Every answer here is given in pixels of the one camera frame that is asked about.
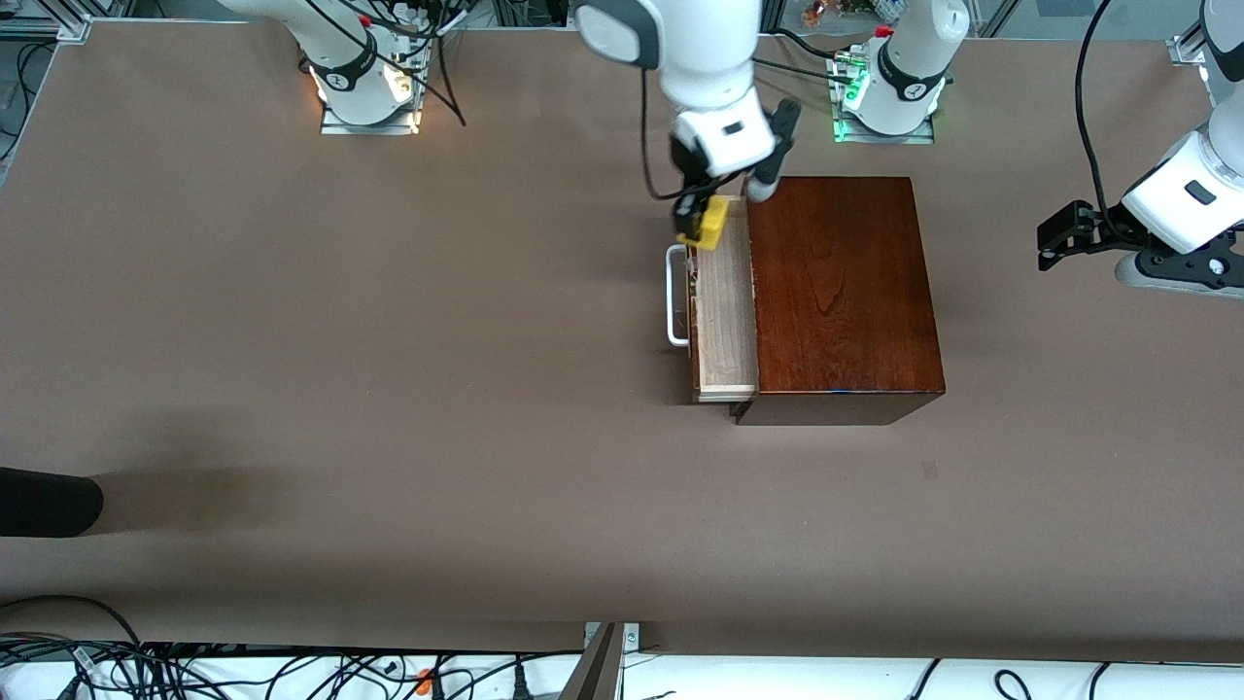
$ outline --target dark wood top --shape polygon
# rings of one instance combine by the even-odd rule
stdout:
[[[942,393],[912,182],[789,177],[748,206],[761,393]]]

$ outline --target connector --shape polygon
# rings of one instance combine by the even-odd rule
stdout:
[[[515,656],[518,665],[514,666],[514,700],[534,700],[531,690],[527,689],[527,673],[522,669],[522,658]]]

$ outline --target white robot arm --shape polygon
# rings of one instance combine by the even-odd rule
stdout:
[[[843,107],[877,133],[901,136],[937,109],[950,58],[968,36],[963,0],[911,0],[888,37],[865,44],[868,81]]]
[[[358,14],[340,0],[219,2],[240,15],[284,24],[306,52],[323,101],[343,122],[382,122],[413,94],[411,78],[377,58],[396,52],[392,32],[364,27]]]
[[[766,113],[753,85],[751,55],[761,0],[578,0],[575,24],[601,56],[659,70],[674,107],[671,150],[683,189],[668,198],[689,242],[723,179],[746,172],[748,195],[764,200],[778,187],[792,143],[799,103]]]
[[[1122,201],[1097,211],[1076,200],[1042,223],[1041,270],[1077,252],[1131,250],[1115,267],[1123,283],[1244,297],[1244,255],[1232,250],[1244,233],[1244,2],[1202,0],[1200,19],[1210,52],[1235,91]]]

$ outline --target wood grain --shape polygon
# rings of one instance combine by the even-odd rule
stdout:
[[[692,343],[695,402],[746,402],[756,392],[756,320],[746,205],[730,200],[722,241],[694,250]]]
[[[907,178],[784,178],[749,204],[761,393],[945,390]]]

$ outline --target drawer handle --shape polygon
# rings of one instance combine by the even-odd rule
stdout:
[[[666,247],[666,337],[674,347],[687,347],[692,343],[689,337],[674,334],[674,252],[687,254],[687,246],[675,242]]]

